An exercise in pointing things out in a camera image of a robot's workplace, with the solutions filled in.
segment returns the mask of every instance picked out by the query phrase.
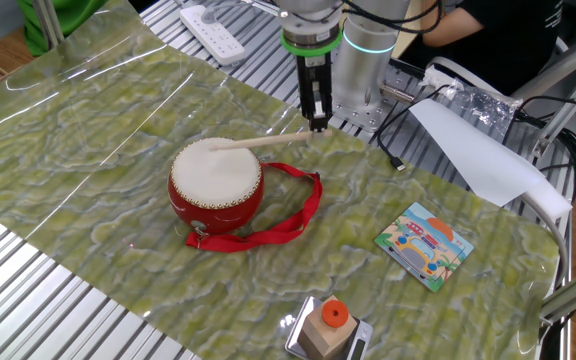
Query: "drum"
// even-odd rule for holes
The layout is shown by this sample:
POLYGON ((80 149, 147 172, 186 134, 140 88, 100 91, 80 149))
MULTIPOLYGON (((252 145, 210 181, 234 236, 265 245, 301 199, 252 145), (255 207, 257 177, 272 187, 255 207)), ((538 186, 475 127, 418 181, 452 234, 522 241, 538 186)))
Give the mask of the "drum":
POLYGON ((233 140, 208 138, 183 149, 168 178, 173 209, 197 233, 223 234, 242 227, 259 209, 264 177, 248 149, 216 150, 233 140))

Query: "wooden drumstick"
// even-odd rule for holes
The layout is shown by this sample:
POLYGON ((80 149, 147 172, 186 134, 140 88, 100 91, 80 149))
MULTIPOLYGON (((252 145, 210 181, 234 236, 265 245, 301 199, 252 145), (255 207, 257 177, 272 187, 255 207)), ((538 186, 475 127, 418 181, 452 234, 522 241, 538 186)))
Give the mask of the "wooden drumstick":
MULTIPOLYGON (((301 133, 264 136, 256 139, 239 140, 230 144, 215 145, 210 150, 232 150, 232 149, 248 149, 251 147, 274 145, 287 143, 291 141, 305 141, 316 138, 316 133, 312 131, 305 131, 301 133)), ((328 129, 322 134, 325 137, 332 136, 332 130, 328 129)))

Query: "power strip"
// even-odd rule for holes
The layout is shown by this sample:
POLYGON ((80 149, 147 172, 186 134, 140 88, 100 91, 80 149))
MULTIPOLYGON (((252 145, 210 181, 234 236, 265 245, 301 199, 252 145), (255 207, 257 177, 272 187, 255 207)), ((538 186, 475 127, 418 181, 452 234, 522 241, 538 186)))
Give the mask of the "power strip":
POLYGON ((222 66, 243 60, 246 57, 244 47, 221 23, 204 23, 201 16, 205 11, 202 5, 182 9, 181 22, 222 66))

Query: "black shirt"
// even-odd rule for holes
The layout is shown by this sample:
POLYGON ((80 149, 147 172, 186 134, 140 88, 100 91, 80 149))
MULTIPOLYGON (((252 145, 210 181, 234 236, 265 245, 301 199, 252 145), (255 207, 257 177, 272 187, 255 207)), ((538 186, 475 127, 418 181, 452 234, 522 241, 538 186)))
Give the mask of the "black shirt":
POLYGON ((430 57, 444 56, 510 95, 550 59, 562 0, 464 0, 459 7, 484 29, 438 49, 420 49, 417 39, 402 60, 425 67, 430 57))

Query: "white drumhead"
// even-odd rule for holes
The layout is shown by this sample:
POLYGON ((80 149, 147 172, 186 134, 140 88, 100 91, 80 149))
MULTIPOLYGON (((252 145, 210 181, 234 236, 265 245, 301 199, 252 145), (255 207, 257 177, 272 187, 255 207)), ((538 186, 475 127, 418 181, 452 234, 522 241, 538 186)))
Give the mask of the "white drumhead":
POLYGON ((247 199, 257 189, 261 169, 248 149, 210 150, 234 140, 208 138, 185 148, 175 159, 172 179, 177 190, 200 205, 226 205, 247 199))

